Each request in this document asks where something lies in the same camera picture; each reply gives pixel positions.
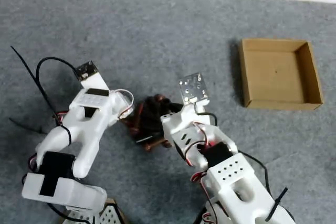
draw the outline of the cable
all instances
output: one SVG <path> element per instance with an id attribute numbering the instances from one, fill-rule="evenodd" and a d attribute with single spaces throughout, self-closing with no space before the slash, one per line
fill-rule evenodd
<path id="1" fill-rule="evenodd" d="M 274 197 L 273 197 L 273 195 L 272 195 L 272 193 L 271 193 L 270 187 L 269 187 L 267 167 L 266 167 L 260 160 L 258 160 L 257 158 L 255 158 L 255 157 L 253 157 L 253 156 L 251 156 L 251 155 L 249 155 L 249 154 L 247 154 L 247 153 L 245 153 L 245 152 L 242 152 L 241 150 L 238 150 L 238 152 L 242 153 L 244 156 L 247 156 L 247 157 L 251 158 L 252 160 L 254 160 L 255 162 L 257 162 L 257 163 L 264 169 L 264 171 L 265 171 L 265 184 L 266 184 L 266 190 L 268 191 L 268 193 L 270 194 L 270 196 L 274 199 Z M 285 189 L 282 191 L 282 193 L 280 194 L 280 196 L 279 196 L 277 199 L 275 199 L 275 202 L 276 202 L 276 203 L 275 203 L 274 207 L 272 208 L 272 210 L 271 210 L 271 212 L 270 212 L 270 214 L 269 214 L 269 216 L 268 216 L 267 218 L 270 219 L 270 218 L 272 217 L 272 215 L 273 215 L 272 211 L 275 211 L 275 210 L 276 210 L 277 206 L 278 206 L 279 203 L 280 203 L 281 198 L 284 196 L 284 194 L 287 192 L 287 190 L 288 190 L 288 188 L 285 187 Z M 291 213 L 289 210 L 287 210 L 286 208 L 284 208 L 284 209 L 285 209 L 286 212 L 289 214 L 289 216 L 293 219 L 293 221 L 295 221 L 295 218 L 294 218 L 294 216 L 292 215 L 292 213 Z"/>
<path id="2" fill-rule="evenodd" d="M 55 213 L 57 213 L 58 215 L 60 215 L 62 218 L 64 219 L 67 219 L 67 220 L 70 220 L 70 221 L 74 221 L 74 222 L 84 222 L 86 224 L 91 224 L 88 220 L 83 220 L 83 219 L 76 219 L 76 218 L 73 218 L 73 217 L 69 217 L 65 214 L 63 214 L 61 211 L 59 211 L 53 204 L 51 203 L 47 203 L 47 205 L 51 208 L 52 211 L 54 211 Z"/>
<path id="3" fill-rule="evenodd" d="M 27 173 L 25 175 L 23 175 L 22 179 L 21 179 L 21 183 L 24 185 L 25 184 L 25 179 L 27 177 Z"/>
<path id="4" fill-rule="evenodd" d="M 55 120 L 58 122 L 58 124 L 67 131 L 68 135 L 69 135 L 69 145 L 71 144 L 72 140 L 71 140 L 71 134 L 70 131 L 68 130 L 68 128 L 66 128 L 65 126 L 62 125 L 62 122 L 60 121 L 59 117 L 57 116 L 57 112 L 55 110 L 55 107 L 53 106 L 52 102 L 50 101 L 47 93 L 45 92 L 45 90 L 43 89 L 40 80 L 39 80 L 39 72 L 40 72 L 40 68 L 43 62 L 45 62 L 46 60 L 58 60 L 60 62 L 63 62 L 64 64 L 68 65 L 69 67 L 72 68 L 73 71 L 75 71 L 76 69 L 74 68 L 73 65 L 71 65 L 70 63 L 68 63 L 65 60 L 56 58 L 56 57 L 46 57 L 43 58 L 36 67 L 36 76 L 34 77 L 32 71 L 30 70 L 29 66 L 27 65 L 26 61 L 23 59 L 23 57 L 15 50 L 15 48 L 13 46 L 11 46 L 11 48 L 14 50 L 14 52 L 17 54 L 17 56 L 19 57 L 19 59 L 21 60 L 21 62 L 23 63 L 23 65 L 26 67 L 28 73 L 30 74 L 31 78 L 34 80 L 36 86 L 38 87 L 38 89 L 40 90 L 42 96 L 44 97 L 45 101 L 47 102 L 47 104 L 49 105 L 49 107 L 51 108 L 51 110 L 54 113 L 55 116 Z"/>
<path id="5" fill-rule="evenodd" d="M 280 204 L 281 199 L 283 198 L 283 196 L 285 195 L 285 193 L 286 193 L 287 191 L 288 191 L 288 188 L 285 187 L 284 190 L 282 191 L 282 193 L 280 194 L 280 196 L 279 196 L 278 198 L 276 198 L 275 203 L 274 203 L 274 206 L 272 207 L 271 212 L 269 213 L 269 215 L 268 215 L 267 218 L 265 219 L 265 222 L 268 222 L 268 221 L 272 218 L 272 216 L 273 216 L 275 210 L 277 210 L 277 207 L 278 207 L 278 205 Z"/>
<path id="6" fill-rule="evenodd" d="M 205 223 L 214 223 L 212 220 L 207 220 L 206 218 L 211 216 L 211 214 L 209 212 L 206 212 L 204 214 L 202 214 L 202 220 Z"/>
<path id="7" fill-rule="evenodd" d="M 203 178 L 206 175 L 206 170 L 203 172 L 198 172 L 198 173 L 194 173 L 191 178 L 190 178 L 190 182 L 197 182 L 199 181 L 201 178 Z"/>
<path id="8" fill-rule="evenodd" d="M 62 62 L 64 64 L 68 65 L 73 70 L 73 73 L 76 75 L 76 68 L 72 64 L 70 64 L 69 62 L 67 62 L 66 60 L 63 60 L 63 59 L 60 59 L 60 58 L 57 58 L 57 57 L 46 57 L 46 58 L 43 58 L 42 60 L 40 60 L 39 63 L 37 64 L 35 78 L 38 81 L 39 81 L 39 76 L 40 76 L 41 65 L 42 65 L 43 62 L 45 62 L 47 60 L 57 60 L 57 61 L 60 61 L 60 62 Z"/>
<path id="9" fill-rule="evenodd" d="M 197 112 L 197 105 L 196 105 L 196 103 L 195 103 L 195 105 L 194 105 L 194 109 L 195 109 L 195 113 L 196 113 L 196 115 L 210 115 L 210 116 L 212 116 L 212 117 L 214 118 L 214 120 L 215 120 L 214 125 L 215 125 L 215 126 L 218 126 L 218 118 L 217 118 L 217 116 L 216 116 L 214 113 L 210 113 L 210 112 L 202 112 L 202 113 L 198 113 L 198 112 Z"/>
<path id="10" fill-rule="evenodd" d="M 124 114 L 125 112 L 127 112 L 130 108 L 132 108 L 133 104 L 134 104 L 134 95 L 132 94 L 131 91 L 127 90 L 127 89 L 116 89 L 116 90 L 113 90 L 112 93 L 116 93 L 116 92 L 120 92 L 120 91 L 123 91 L 123 92 L 126 92 L 128 93 L 131 97 L 132 97 L 132 100 L 131 100 L 131 104 L 125 109 L 123 110 L 119 115 L 118 115 L 118 119 L 120 119 L 121 115 Z"/>
<path id="11" fill-rule="evenodd" d="M 204 123 L 193 122 L 193 125 L 194 125 L 195 127 L 197 127 L 197 128 L 203 133 L 203 135 L 204 135 L 204 141 L 205 141 L 205 146 L 204 146 L 204 147 L 207 147 L 208 144 L 209 144 L 208 138 L 207 138 L 207 136 L 206 136 L 205 131 L 199 126 L 199 124 L 204 125 Z"/>
<path id="12" fill-rule="evenodd" d="M 209 196 L 207 190 L 205 189 L 205 187 L 204 187 L 204 185 L 203 185 L 202 179 L 199 181 L 199 183 L 200 183 L 200 185 L 201 185 L 203 191 L 205 192 L 205 195 L 206 195 L 206 197 L 207 197 L 207 200 L 209 201 L 209 204 L 210 204 L 210 206 L 211 206 L 211 208 L 212 208 L 212 211 L 214 212 L 216 222 L 213 222 L 213 223 L 218 224 L 217 214 L 216 214 L 216 212 L 215 212 L 214 206 L 213 206 L 212 203 L 211 203 L 210 196 Z"/>
<path id="13" fill-rule="evenodd" d="M 268 181 L 268 170 L 267 170 L 267 167 L 258 159 L 256 159 L 255 157 L 245 153 L 245 152 L 242 152 L 241 150 L 238 150 L 238 152 L 242 153 L 244 156 L 247 156 L 249 158 L 251 158 L 252 160 L 254 160 L 255 162 L 257 162 L 265 171 L 265 184 L 266 184 L 266 190 L 268 191 L 268 193 L 270 194 L 270 196 L 273 198 L 273 195 L 271 193 L 271 189 L 269 187 L 269 181 Z"/>
<path id="14" fill-rule="evenodd" d="M 199 144 L 199 143 L 205 143 L 205 140 L 198 140 L 198 141 L 190 144 L 184 152 L 185 161 L 187 162 L 188 166 L 194 166 L 194 165 L 188 160 L 187 153 L 188 153 L 188 151 L 190 150 L 191 147 L 193 147 L 194 145 Z"/>
<path id="15" fill-rule="evenodd" d="M 31 170 L 33 173 L 35 172 L 35 168 L 32 167 L 32 161 L 34 159 L 36 159 L 36 156 L 37 156 L 37 153 L 33 154 L 32 156 L 30 156 L 30 158 L 28 159 L 28 167 L 29 167 L 29 170 Z"/>

